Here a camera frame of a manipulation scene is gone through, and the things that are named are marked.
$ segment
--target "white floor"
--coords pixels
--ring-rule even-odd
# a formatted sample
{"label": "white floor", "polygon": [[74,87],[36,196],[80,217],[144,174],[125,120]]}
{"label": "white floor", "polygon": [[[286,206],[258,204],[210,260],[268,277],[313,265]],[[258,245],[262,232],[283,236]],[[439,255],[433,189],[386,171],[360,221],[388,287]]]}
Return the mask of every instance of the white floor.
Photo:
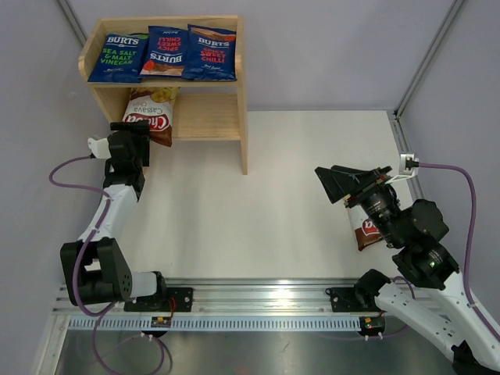
{"label": "white floor", "polygon": [[[334,164],[391,165],[398,151],[385,112],[249,112],[249,175],[239,142],[153,145],[152,166],[120,239],[135,271],[165,277],[388,276],[396,253],[358,252],[346,209],[331,205],[314,173]],[[395,185],[402,208],[406,182]]]}

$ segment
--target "burts chip bag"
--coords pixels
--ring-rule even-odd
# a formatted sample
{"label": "burts chip bag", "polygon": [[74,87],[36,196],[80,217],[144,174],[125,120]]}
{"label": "burts chip bag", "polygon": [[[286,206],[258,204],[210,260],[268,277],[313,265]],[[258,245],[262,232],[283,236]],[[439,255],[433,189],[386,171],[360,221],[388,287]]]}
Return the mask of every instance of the burts chip bag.
{"label": "burts chip bag", "polygon": [[88,82],[141,82],[147,34],[108,34]]}
{"label": "burts chip bag", "polygon": [[236,80],[236,32],[188,25],[189,49],[182,77],[186,80]]}
{"label": "burts chip bag", "polygon": [[178,87],[133,88],[130,91],[124,123],[140,120],[149,122],[149,136],[152,141],[170,147],[172,145],[173,104],[179,92]]}
{"label": "burts chip bag", "polygon": [[180,78],[187,51],[187,30],[150,26],[148,54],[141,75]]}

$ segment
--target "chip bag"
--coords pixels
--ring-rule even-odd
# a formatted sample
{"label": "chip bag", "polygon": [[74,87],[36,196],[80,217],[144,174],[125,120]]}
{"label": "chip bag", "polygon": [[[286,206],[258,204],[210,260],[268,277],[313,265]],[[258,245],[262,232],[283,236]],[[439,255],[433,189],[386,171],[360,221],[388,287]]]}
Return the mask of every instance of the chip bag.
{"label": "chip bag", "polygon": [[170,147],[173,104],[178,92],[178,87],[133,88],[130,91],[130,101],[123,122],[135,123],[147,120],[151,140]]}
{"label": "chip bag", "polygon": [[187,30],[150,26],[148,54],[141,75],[180,78],[187,51]]}
{"label": "chip bag", "polygon": [[236,32],[188,25],[189,49],[182,77],[186,80],[236,80]]}
{"label": "chip bag", "polygon": [[347,210],[351,228],[354,230],[356,242],[358,243],[358,250],[362,251],[365,247],[382,241],[382,234],[380,234],[361,206],[355,205]]}
{"label": "chip bag", "polygon": [[147,34],[108,34],[88,82],[141,82]]}

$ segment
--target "red chip bag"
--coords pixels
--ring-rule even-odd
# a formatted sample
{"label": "red chip bag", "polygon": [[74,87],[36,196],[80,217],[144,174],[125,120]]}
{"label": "red chip bag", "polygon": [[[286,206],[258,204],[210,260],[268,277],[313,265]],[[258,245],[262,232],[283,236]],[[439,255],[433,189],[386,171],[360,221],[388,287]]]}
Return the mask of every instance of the red chip bag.
{"label": "red chip bag", "polygon": [[147,120],[151,140],[170,147],[172,145],[173,104],[178,91],[178,87],[133,88],[125,115],[123,115],[123,122],[135,123]]}
{"label": "red chip bag", "polygon": [[354,230],[358,250],[362,251],[366,246],[375,244],[383,239],[382,234],[377,227],[373,225],[373,221],[368,218],[361,206],[356,205],[348,210],[349,221]]}

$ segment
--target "white wall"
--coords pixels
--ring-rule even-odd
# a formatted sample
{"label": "white wall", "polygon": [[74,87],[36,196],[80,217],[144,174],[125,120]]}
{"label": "white wall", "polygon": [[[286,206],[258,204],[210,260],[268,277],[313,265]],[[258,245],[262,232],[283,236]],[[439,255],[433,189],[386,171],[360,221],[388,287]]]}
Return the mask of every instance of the white wall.
{"label": "white wall", "polygon": [[[500,163],[500,2],[468,2],[445,46],[403,115],[409,140],[429,163],[468,170],[477,189],[472,288],[500,319],[498,183]],[[437,201],[451,232],[444,243],[463,264],[470,218],[470,193],[461,175],[421,170],[428,198]]]}
{"label": "white wall", "polygon": [[99,17],[241,14],[250,109],[394,109],[452,0],[70,0]]}
{"label": "white wall", "polygon": [[[53,187],[53,166],[88,154],[106,122],[77,71],[79,47],[52,0],[4,2],[0,12],[0,372],[31,373],[62,282],[59,249],[98,197]],[[102,165],[59,178],[100,184]]]}

